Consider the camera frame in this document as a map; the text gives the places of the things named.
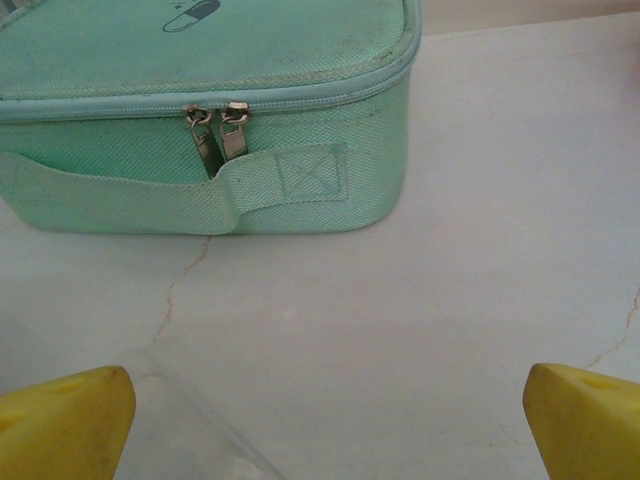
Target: printed pill graphic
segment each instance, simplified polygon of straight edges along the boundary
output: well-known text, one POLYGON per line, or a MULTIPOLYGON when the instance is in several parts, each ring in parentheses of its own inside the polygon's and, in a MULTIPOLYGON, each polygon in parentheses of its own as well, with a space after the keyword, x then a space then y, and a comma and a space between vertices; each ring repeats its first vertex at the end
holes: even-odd
POLYGON ((220 8, 219 0, 202 0, 162 27, 167 33, 182 32, 220 8))

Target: marble surface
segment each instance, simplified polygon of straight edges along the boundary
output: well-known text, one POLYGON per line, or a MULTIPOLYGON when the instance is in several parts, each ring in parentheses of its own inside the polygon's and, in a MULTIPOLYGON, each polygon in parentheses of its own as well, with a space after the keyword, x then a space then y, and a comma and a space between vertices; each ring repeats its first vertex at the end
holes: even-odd
POLYGON ((0 204, 0 390, 153 345, 287 478, 546 478, 532 364, 640 381, 639 46, 639 14, 425 37, 403 197, 353 233, 57 234, 0 204))

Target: yellow object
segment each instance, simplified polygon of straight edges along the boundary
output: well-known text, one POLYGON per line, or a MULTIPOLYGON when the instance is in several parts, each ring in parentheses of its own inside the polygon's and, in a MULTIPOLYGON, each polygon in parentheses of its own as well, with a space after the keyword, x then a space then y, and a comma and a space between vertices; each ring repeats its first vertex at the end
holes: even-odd
POLYGON ((122 367, 0 396, 0 479, 112 479, 135 404, 122 367))
POLYGON ((535 365, 524 409, 551 480, 640 479, 640 385, 535 365))

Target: zipper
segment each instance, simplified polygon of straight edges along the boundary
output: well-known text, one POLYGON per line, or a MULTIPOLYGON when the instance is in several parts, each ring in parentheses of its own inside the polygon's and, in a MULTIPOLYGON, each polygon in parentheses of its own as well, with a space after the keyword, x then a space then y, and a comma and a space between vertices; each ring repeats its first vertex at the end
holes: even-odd
POLYGON ((231 102, 220 110, 189 104, 184 105, 181 110, 191 126, 191 136, 209 178, 215 177, 226 162, 248 153, 243 129, 249 122, 248 104, 231 102), (212 124, 216 114, 220 117, 219 131, 224 153, 213 133, 212 124))

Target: metal zipper pull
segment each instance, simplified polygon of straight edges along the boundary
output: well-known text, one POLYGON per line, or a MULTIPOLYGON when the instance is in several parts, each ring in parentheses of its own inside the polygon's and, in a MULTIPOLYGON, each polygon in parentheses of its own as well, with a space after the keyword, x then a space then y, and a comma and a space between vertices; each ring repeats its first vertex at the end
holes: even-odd
POLYGON ((227 161, 246 155, 247 139, 242 128, 249 121, 249 105, 246 103, 231 102, 229 106, 220 112, 220 137, 227 156, 227 161))
POLYGON ((213 130, 211 130, 214 112, 198 105, 185 105, 182 107, 182 111, 187 122, 191 125, 191 136, 198 148, 207 175, 209 178, 213 178, 225 162, 224 155, 222 155, 213 130))

